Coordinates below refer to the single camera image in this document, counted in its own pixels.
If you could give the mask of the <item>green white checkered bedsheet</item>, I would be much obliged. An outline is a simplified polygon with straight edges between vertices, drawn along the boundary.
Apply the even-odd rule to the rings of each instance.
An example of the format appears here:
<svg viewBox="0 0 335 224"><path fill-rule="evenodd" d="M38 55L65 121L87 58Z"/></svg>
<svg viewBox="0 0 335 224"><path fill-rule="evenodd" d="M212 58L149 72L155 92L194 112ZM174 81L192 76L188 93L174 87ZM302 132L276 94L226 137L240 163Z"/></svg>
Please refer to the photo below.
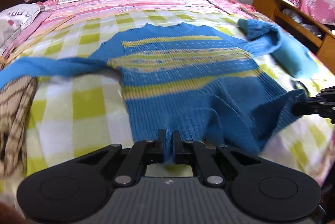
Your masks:
<svg viewBox="0 0 335 224"><path fill-rule="evenodd" d="M227 35L244 38L237 27L239 13L185 10L142 10L63 20L55 30L41 27L25 56L48 58L87 57L118 32L146 24L207 25ZM103 70L73 78L40 78L34 81L33 100L26 119L23 159L8 174L1 173L1 191L14 192L25 175L84 155L110 143L133 145L129 116L121 95L117 72ZM303 171L325 182L334 164L334 126L317 115L305 116L279 132L262 157Z"/></svg>

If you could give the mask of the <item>wooden bedside shelf cabinet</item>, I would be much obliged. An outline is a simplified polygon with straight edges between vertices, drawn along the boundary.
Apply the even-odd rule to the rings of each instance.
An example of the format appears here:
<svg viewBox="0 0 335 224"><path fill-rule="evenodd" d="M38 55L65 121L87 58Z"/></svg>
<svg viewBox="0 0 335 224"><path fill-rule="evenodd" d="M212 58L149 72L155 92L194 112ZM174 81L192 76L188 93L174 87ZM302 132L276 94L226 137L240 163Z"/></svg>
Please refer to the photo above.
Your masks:
<svg viewBox="0 0 335 224"><path fill-rule="evenodd" d="M286 0L253 0L256 11L287 30L334 72L334 25L324 25Z"/></svg>

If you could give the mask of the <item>white pink printed pillow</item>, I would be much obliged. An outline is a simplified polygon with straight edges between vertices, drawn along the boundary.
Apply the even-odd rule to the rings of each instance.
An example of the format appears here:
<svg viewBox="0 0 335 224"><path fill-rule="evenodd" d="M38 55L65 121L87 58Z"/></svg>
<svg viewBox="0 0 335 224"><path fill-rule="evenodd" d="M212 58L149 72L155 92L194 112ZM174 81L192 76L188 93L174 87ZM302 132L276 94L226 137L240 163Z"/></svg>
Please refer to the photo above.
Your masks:
<svg viewBox="0 0 335 224"><path fill-rule="evenodd" d="M21 32L40 15L47 15L50 8L43 4L18 4L1 11L1 54Z"/></svg>

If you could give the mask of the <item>blue striped knit sweater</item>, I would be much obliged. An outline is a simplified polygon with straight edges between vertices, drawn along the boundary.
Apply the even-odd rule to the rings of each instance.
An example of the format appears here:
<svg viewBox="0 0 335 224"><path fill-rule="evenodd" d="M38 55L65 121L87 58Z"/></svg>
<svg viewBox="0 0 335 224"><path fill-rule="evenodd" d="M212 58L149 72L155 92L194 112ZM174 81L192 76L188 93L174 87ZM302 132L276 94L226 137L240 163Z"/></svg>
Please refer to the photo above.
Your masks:
<svg viewBox="0 0 335 224"><path fill-rule="evenodd" d="M276 25L239 19L245 40L206 26L147 24L117 33L86 58L24 57L1 71L1 86L21 76L71 77L111 67L121 72L133 139L227 143L258 154L298 119L302 89L286 91L254 58L282 50L293 38Z"/></svg>

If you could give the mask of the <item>pink floral folded bedding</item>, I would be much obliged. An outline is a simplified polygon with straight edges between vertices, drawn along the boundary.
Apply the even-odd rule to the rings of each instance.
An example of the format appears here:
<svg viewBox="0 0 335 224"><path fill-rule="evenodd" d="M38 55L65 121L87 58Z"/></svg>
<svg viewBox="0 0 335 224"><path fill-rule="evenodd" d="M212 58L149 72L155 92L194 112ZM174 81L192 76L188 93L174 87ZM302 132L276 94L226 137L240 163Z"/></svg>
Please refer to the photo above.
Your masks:
<svg viewBox="0 0 335 224"><path fill-rule="evenodd" d="M294 7L324 25L334 25L335 0L286 0Z"/></svg>

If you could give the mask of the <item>pink striped quilt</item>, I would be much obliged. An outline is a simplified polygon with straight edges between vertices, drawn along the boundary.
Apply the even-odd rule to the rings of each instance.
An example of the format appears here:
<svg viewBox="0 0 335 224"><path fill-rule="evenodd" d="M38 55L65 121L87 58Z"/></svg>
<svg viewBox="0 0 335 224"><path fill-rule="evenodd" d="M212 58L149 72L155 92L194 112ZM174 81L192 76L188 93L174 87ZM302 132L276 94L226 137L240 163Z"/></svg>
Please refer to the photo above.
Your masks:
<svg viewBox="0 0 335 224"><path fill-rule="evenodd" d="M251 5L236 0L50 0L50 16L5 56L88 57L115 34L146 24L208 25L243 38L239 18L257 19Z"/></svg>

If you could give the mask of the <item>beige brown patterned sweater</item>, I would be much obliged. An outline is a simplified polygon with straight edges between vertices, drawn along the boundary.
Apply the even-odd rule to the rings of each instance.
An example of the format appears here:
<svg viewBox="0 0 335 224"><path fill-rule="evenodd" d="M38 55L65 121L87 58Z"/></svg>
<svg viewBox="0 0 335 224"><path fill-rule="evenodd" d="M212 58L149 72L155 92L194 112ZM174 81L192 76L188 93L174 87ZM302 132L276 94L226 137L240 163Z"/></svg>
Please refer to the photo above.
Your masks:
<svg viewBox="0 0 335 224"><path fill-rule="evenodd" d="M1 177L26 167L25 132L38 80L23 76L1 88Z"/></svg>

